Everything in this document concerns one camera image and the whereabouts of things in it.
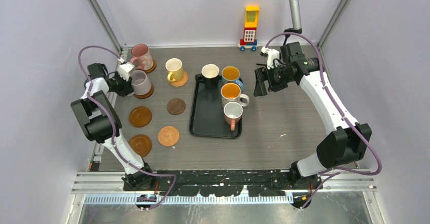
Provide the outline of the lilac ribbed mug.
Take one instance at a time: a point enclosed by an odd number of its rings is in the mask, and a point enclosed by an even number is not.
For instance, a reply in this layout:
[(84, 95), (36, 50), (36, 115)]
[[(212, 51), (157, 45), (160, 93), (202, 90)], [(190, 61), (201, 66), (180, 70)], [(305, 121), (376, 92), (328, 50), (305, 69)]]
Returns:
[(132, 77), (132, 86), (134, 94), (144, 95), (149, 92), (151, 88), (151, 81), (148, 75), (142, 70), (135, 70), (130, 75)]

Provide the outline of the black plastic tray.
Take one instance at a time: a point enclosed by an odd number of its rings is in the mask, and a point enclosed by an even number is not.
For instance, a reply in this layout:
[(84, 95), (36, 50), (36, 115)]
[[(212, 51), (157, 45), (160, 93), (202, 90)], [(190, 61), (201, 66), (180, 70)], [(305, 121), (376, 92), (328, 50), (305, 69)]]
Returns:
[(189, 132), (193, 136), (236, 139), (242, 133), (242, 123), (230, 129), (224, 118), (222, 107), (221, 87), (218, 81), (215, 88), (206, 87), (203, 75), (195, 75), (195, 89), (191, 107)]

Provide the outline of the black white-inside mug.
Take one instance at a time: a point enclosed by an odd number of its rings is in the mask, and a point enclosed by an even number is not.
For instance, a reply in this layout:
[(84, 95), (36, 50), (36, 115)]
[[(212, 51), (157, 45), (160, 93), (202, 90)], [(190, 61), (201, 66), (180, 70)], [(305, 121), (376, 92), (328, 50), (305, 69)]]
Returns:
[(201, 73), (195, 75), (195, 80), (203, 83), (207, 88), (213, 89), (218, 86), (220, 80), (220, 69), (215, 64), (203, 66)]

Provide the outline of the salmon pink mug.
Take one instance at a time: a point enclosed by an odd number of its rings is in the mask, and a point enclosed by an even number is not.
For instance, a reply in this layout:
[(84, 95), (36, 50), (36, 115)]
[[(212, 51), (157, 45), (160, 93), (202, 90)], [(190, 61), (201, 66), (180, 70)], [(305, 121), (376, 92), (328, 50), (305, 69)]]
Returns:
[(238, 102), (228, 102), (224, 106), (224, 118), (229, 125), (230, 130), (234, 131), (236, 125), (241, 120), (243, 114), (243, 107)]

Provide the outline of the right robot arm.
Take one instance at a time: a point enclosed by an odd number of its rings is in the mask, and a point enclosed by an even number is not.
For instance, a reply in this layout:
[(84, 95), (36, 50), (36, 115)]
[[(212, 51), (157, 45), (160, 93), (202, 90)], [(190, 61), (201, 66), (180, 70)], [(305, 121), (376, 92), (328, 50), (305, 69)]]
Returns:
[(364, 139), (370, 139), (372, 130), (368, 124), (360, 124), (343, 104), (333, 102), (338, 97), (327, 92), (331, 85), (327, 74), (320, 71), (319, 59), (306, 58), (298, 42), (283, 45), (279, 50), (262, 47), (260, 54), (267, 64), (255, 70), (254, 96), (281, 91), (295, 82), (311, 99), (327, 133), (314, 154), (291, 164), (289, 183), (302, 189), (310, 176), (361, 160), (367, 150)]

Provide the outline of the dark walnut round coaster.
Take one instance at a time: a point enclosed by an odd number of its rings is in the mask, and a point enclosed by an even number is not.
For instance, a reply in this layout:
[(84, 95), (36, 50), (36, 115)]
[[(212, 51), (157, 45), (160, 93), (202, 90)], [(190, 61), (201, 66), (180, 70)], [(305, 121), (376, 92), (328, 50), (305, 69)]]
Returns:
[(174, 98), (167, 104), (167, 111), (172, 115), (181, 114), (186, 108), (185, 102), (180, 98)]

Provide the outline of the dusty pink mug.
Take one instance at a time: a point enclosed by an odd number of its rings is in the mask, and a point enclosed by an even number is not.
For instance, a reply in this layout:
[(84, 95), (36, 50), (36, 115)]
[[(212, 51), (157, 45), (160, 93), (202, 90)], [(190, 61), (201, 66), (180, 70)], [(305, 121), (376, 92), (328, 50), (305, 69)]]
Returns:
[(146, 44), (137, 44), (131, 49), (132, 58), (130, 62), (136, 69), (147, 70), (153, 66), (153, 58), (149, 47)]

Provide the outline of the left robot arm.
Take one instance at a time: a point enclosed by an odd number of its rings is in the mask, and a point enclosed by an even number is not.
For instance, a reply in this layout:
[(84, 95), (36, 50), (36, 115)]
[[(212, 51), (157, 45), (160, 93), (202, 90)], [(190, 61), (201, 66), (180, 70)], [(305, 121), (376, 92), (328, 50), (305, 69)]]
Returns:
[(151, 190), (156, 178), (148, 163), (123, 136), (121, 121), (106, 96), (108, 92), (122, 97), (133, 93), (131, 78), (122, 78), (117, 71), (110, 77), (102, 63), (90, 64), (87, 68), (89, 79), (85, 82), (85, 93), (70, 104), (84, 135), (88, 140), (102, 144), (117, 158), (125, 171), (122, 180), (126, 186)]

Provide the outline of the woven rattan coaster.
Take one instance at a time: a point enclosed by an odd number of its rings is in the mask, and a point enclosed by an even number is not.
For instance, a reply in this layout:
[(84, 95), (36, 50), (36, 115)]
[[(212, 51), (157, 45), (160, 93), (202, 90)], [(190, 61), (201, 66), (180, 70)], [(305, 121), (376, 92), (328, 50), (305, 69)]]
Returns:
[(170, 147), (175, 145), (180, 138), (180, 133), (173, 126), (163, 127), (158, 133), (158, 141), (161, 145)]
[(188, 78), (189, 78), (188, 74), (186, 72), (184, 72), (183, 78), (181, 80), (175, 81), (175, 82), (169, 82), (169, 83), (170, 83), (170, 85), (172, 85), (174, 87), (181, 87), (181, 86), (184, 86), (187, 83)]

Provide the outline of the yellow mug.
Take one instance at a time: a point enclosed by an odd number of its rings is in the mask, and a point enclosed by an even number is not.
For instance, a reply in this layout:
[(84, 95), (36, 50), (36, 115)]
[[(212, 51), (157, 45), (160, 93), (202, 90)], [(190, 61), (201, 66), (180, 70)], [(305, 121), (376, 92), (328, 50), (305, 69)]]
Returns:
[(180, 59), (171, 58), (167, 60), (165, 67), (168, 70), (167, 80), (169, 82), (177, 82), (184, 77), (183, 63)]

